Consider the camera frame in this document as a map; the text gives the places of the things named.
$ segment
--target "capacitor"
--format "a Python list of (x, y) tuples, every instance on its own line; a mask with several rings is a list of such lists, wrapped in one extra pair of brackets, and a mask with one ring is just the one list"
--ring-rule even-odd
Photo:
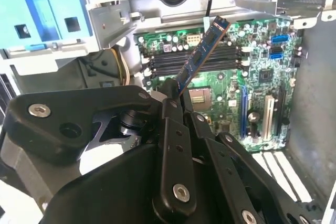
[(245, 36), (245, 32), (244, 31), (239, 31), (238, 36), (239, 37), (244, 37)]
[(250, 29), (250, 28), (251, 28), (250, 24), (245, 24), (245, 25), (244, 25), (244, 29), (245, 29), (245, 30), (248, 30), (248, 29)]
[(260, 114), (258, 112), (253, 111), (253, 112), (249, 113), (247, 118), (248, 118), (249, 122), (257, 123), (260, 120)]
[(179, 41), (179, 38), (177, 38), (176, 36), (173, 37), (173, 42), (177, 43)]
[(295, 48), (296, 48), (296, 50), (298, 50), (298, 51), (302, 51), (302, 47), (301, 47), (300, 45), (296, 45)]
[(242, 75), (243, 77), (248, 77), (248, 72), (247, 72), (247, 71), (243, 71), (243, 72), (241, 72), (241, 75)]

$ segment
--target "blue ram module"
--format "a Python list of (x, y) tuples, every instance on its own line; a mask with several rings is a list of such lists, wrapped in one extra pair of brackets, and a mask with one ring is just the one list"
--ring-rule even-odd
[(224, 37), (230, 25), (230, 22), (219, 16), (212, 22), (208, 31), (204, 34), (202, 40), (176, 76), (180, 95), (188, 87), (191, 80), (205, 63), (211, 52), (216, 48), (219, 41)]
[(279, 35), (279, 36), (273, 36), (272, 39), (271, 39), (272, 44), (284, 43), (284, 42), (287, 42), (288, 40), (289, 40), (289, 36), (287, 34)]
[(242, 86), (241, 88), (240, 137), (245, 138), (247, 129), (248, 93), (246, 86)]

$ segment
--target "silver screw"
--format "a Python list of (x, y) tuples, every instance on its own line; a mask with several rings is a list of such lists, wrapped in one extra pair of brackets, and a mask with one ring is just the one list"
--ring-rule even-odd
[(303, 224), (309, 224), (309, 222), (302, 215), (300, 215), (300, 220), (302, 221)]
[(176, 102), (174, 102), (174, 101), (170, 101), (170, 104), (171, 104), (174, 108), (177, 108), (177, 104), (176, 104)]
[(148, 98), (148, 96), (146, 95), (146, 94), (144, 94), (144, 93), (139, 93), (139, 96), (141, 97), (141, 98), (143, 98), (143, 99), (147, 99)]
[(197, 119), (199, 119), (201, 122), (204, 122), (204, 117), (202, 117), (201, 115), (198, 115)]
[(51, 114), (50, 108), (44, 104), (33, 104), (29, 106), (28, 112), (37, 118), (46, 118)]
[(241, 215), (247, 224), (257, 224), (256, 218), (249, 211), (244, 210)]
[(184, 203), (190, 200), (190, 194), (188, 189), (182, 184), (176, 184), (173, 186), (173, 193), (176, 199)]

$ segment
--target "microchip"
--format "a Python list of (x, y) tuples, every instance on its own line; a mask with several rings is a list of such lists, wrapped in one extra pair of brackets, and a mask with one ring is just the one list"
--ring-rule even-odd
[(210, 31), (209, 34), (205, 36), (204, 41), (207, 43), (207, 45), (210, 45), (216, 38), (217, 35), (213, 31)]
[(277, 23), (276, 22), (271, 22), (268, 25), (268, 30), (275, 30), (277, 29)]
[(198, 64), (199, 60), (202, 57), (202, 53), (200, 51), (197, 51), (193, 56), (193, 63), (194, 65)]
[(164, 52), (171, 52), (172, 51), (172, 45), (170, 45), (170, 44), (163, 45), (163, 51)]
[(259, 71), (260, 83), (272, 82), (272, 79), (273, 79), (273, 69), (264, 69)]
[(188, 69), (184, 69), (181, 74), (181, 81), (185, 82), (189, 78), (189, 71)]

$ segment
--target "screw hole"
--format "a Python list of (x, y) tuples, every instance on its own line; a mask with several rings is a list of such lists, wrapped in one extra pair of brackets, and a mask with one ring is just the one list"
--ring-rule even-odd
[(74, 123), (64, 123), (59, 127), (61, 134), (68, 138), (77, 138), (82, 134), (82, 129)]
[(179, 152), (183, 152), (183, 148), (182, 148), (182, 146), (180, 146), (180, 145), (177, 145), (177, 146), (176, 146), (176, 149), (177, 149)]

